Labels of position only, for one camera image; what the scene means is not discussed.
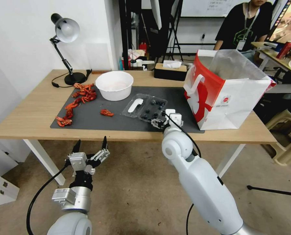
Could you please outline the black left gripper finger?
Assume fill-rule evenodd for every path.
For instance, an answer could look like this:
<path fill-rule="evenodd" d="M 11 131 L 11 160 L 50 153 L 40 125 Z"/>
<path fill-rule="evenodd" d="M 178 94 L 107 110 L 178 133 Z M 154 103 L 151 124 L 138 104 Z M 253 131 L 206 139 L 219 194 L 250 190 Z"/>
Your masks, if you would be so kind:
<path fill-rule="evenodd" d="M 88 171 L 95 171 L 95 168 L 104 162 L 109 155 L 110 152 L 108 150 L 107 137 L 104 136 L 101 150 L 99 150 L 96 154 L 87 155 L 87 165 L 89 167 Z"/>
<path fill-rule="evenodd" d="M 74 154 L 77 154 L 79 152 L 80 146 L 81 146 L 81 140 L 78 140 L 72 149 L 72 153 L 68 154 L 67 163 L 70 163 L 70 158 L 73 157 Z"/>

